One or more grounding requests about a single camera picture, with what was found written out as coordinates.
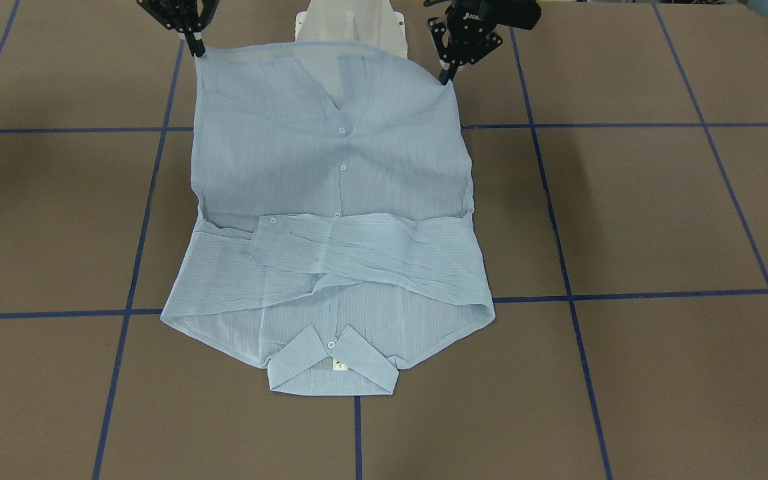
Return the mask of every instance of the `black object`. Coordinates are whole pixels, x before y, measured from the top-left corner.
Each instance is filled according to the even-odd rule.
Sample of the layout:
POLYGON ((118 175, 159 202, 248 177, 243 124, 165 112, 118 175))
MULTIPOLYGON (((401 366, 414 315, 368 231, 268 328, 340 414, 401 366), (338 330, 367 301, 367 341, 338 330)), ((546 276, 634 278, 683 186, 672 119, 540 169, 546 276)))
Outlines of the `black object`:
POLYGON ((197 12, 197 0, 137 0, 138 5, 153 16, 162 27, 176 30, 185 37, 189 51, 201 57, 207 50, 200 39, 200 33, 213 21, 219 0, 201 0, 203 8, 197 12))
MULTIPOLYGON (((429 7, 446 0, 424 0, 429 7)), ((430 18, 429 31, 435 40, 438 57, 449 65, 440 71, 443 85, 455 78, 458 67, 475 64, 503 44, 494 28, 497 24, 532 30, 541 18, 536 0, 452 0, 445 17, 430 18), (444 35, 449 40, 444 44, 444 35)))

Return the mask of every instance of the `light blue shirt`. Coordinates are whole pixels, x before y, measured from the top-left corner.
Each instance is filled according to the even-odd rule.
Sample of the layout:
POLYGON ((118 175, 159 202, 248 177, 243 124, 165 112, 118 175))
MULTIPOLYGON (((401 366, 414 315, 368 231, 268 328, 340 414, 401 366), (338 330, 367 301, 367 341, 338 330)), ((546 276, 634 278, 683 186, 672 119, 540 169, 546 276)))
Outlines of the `light blue shirt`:
POLYGON ((493 320, 451 83, 355 42, 195 64, 199 215, 164 322, 275 391, 386 395, 493 320))

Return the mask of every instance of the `striped shirt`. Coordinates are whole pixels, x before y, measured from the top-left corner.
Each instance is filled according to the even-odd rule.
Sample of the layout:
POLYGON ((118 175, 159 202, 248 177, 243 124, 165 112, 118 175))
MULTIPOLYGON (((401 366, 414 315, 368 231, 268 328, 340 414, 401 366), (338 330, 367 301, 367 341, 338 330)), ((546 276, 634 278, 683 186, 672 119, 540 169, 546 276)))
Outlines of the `striped shirt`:
POLYGON ((165 323, 274 391, 387 395, 493 320, 451 83, 356 42, 195 64, 198 219, 165 323))

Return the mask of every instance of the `shirt sleeve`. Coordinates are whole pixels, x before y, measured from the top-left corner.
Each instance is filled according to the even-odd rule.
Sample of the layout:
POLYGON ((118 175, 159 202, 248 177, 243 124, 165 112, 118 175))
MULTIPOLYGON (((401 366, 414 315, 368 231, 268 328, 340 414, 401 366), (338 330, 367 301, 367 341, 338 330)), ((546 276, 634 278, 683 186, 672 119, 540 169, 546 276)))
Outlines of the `shirt sleeve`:
POLYGON ((452 305, 493 303, 469 215, 410 221, 389 213, 265 215, 251 258, 294 273, 389 283, 452 305))

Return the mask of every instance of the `folded shirt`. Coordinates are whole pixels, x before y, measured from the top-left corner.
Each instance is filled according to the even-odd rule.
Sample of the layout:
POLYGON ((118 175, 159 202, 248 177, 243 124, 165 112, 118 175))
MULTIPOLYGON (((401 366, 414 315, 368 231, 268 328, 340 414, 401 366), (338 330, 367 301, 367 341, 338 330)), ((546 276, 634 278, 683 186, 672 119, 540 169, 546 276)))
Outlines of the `folded shirt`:
POLYGON ((386 395, 493 320, 451 83, 356 42, 195 64, 198 219, 164 322, 274 391, 386 395))

